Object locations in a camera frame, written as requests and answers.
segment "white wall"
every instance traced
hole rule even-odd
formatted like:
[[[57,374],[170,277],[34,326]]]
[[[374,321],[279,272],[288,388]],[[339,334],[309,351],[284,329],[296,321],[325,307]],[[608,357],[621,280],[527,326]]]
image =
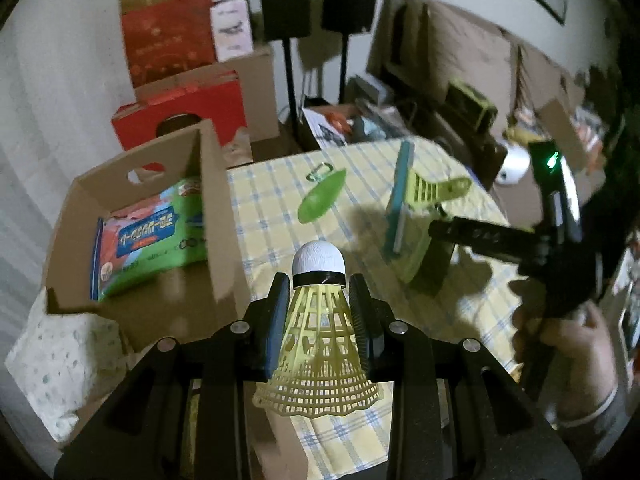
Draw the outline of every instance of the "white wall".
[[[258,9],[259,0],[251,1]],[[612,59],[612,45],[604,38],[604,0],[570,0],[564,27],[534,0],[444,1],[521,36],[571,72]],[[34,117],[61,161],[65,176],[72,178],[117,153],[119,145],[110,117],[118,106],[133,99],[122,49],[118,0],[21,0],[11,20]],[[350,73],[364,69],[370,42],[371,35],[352,38]],[[284,108],[287,99],[282,48],[275,44],[274,49],[278,105]],[[300,94],[303,74],[297,54],[294,46]],[[337,98],[338,74],[336,50],[324,69],[324,97],[329,101]],[[309,93],[315,94],[316,89],[311,88]]]

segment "black band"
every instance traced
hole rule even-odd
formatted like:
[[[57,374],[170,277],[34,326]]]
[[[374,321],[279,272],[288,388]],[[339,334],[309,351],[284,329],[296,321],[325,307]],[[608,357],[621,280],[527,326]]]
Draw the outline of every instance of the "black band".
[[[347,285],[347,277],[341,272],[332,270],[311,270],[293,276],[293,288],[305,285]]]

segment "table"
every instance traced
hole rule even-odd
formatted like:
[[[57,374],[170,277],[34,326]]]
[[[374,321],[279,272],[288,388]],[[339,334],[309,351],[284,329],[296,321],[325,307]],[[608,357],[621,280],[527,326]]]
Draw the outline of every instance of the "table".
[[[415,139],[414,168],[437,182],[468,176],[464,166],[436,144]],[[394,181],[399,140],[355,144],[253,164],[228,172],[236,232],[253,299],[267,295],[275,272],[291,275],[296,250],[311,240],[327,240],[344,256],[347,274],[361,272],[374,298],[389,303],[395,316],[430,337],[458,342],[479,338],[508,371],[513,360],[510,318],[519,305],[508,282],[516,267],[457,248],[436,298],[401,283],[382,257],[385,209]],[[302,225],[297,211],[315,185],[306,175],[321,162],[348,171],[344,190],[318,221]],[[451,215],[507,225],[491,197],[473,184],[466,197],[446,203]],[[406,236],[411,236],[408,228]],[[292,417],[308,457],[310,480],[328,480],[386,460],[392,385],[372,408],[345,417]]]

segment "silver bolt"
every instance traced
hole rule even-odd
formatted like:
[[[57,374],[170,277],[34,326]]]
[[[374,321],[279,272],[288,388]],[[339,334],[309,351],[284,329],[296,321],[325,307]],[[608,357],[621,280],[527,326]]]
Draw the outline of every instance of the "silver bolt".
[[[409,327],[404,321],[393,321],[389,323],[389,330],[394,334],[406,334]]]
[[[161,352],[170,352],[175,348],[175,339],[165,337],[158,341],[158,350]]]
[[[234,334],[246,334],[249,329],[249,324],[246,321],[236,321],[231,325],[231,332]]]
[[[462,346],[467,352],[479,352],[482,345],[475,339],[465,339]]]

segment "wet wipes package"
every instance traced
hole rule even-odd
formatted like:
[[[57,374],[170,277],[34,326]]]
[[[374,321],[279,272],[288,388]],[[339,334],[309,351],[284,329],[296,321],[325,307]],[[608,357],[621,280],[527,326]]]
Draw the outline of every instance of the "wet wipes package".
[[[200,179],[186,178],[98,221],[91,299],[206,259]]]

